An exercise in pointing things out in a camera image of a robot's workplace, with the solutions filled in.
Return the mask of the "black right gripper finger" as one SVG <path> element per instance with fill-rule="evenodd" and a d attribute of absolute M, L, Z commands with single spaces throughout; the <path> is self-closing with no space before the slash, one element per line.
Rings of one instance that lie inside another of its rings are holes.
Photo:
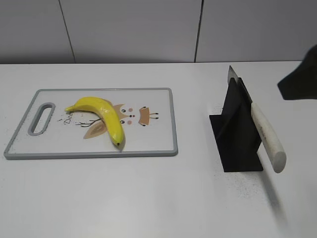
<path fill-rule="evenodd" d="M 317 99 L 317 46 L 313 46 L 298 67 L 278 84 L 284 100 Z"/>

